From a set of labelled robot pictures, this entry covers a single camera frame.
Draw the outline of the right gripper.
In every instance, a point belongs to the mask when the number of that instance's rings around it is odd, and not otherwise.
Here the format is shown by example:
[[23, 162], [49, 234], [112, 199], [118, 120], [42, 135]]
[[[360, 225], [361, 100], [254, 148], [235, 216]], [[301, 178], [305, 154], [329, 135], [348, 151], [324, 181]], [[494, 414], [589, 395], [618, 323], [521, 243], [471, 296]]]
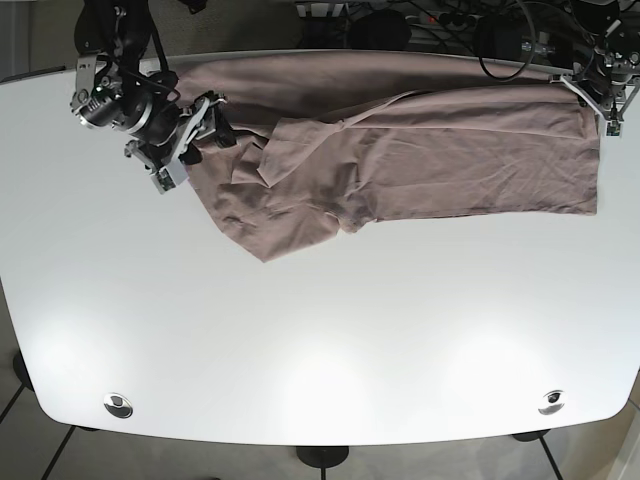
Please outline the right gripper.
[[223, 114], [225, 96], [207, 91], [180, 107], [177, 83], [175, 74], [106, 74], [92, 90], [76, 92], [71, 109], [89, 128], [111, 127], [131, 136], [125, 154], [141, 154], [152, 172], [173, 160], [186, 166], [201, 163], [202, 154], [194, 145], [199, 140], [221, 149], [234, 147], [236, 135]]

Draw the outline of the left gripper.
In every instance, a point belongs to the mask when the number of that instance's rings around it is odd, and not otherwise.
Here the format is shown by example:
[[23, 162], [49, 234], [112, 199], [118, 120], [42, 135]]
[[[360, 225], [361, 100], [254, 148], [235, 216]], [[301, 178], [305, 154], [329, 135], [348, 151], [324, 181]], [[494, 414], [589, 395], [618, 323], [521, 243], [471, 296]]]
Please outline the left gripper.
[[639, 94], [639, 52], [596, 49], [581, 70], [551, 75], [550, 82], [577, 95], [581, 104], [590, 107], [604, 123], [623, 123]]

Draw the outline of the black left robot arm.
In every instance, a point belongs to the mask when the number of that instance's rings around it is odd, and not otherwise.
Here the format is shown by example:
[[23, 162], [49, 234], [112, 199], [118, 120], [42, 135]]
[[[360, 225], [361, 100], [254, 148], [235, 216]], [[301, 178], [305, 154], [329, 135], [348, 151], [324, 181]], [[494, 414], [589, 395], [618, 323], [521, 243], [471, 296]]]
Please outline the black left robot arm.
[[550, 37], [573, 69], [553, 81], [576, 94], [600, 117], [605, 135], [619, 137], [624, 116], [639, 94], [639, 14], [617, 1], [565, 1]]

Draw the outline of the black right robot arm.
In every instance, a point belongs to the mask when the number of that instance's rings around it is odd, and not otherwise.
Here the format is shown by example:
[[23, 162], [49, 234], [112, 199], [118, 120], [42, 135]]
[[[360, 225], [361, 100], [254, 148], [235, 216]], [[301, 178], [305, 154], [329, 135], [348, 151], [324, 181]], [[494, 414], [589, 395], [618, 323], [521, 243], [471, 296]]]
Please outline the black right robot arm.
[[72, 113], [89, 128], [111, 127], [131, 136], [126, 155], [138, 157], [154, 175], [167, 177], [171, 166], [201, 162], [198, 140], [235, 145], [223, 95], [207, 91], [179, 106], [178, 76], [148, 2], [85, 2], [74, 41], [79, 58]]

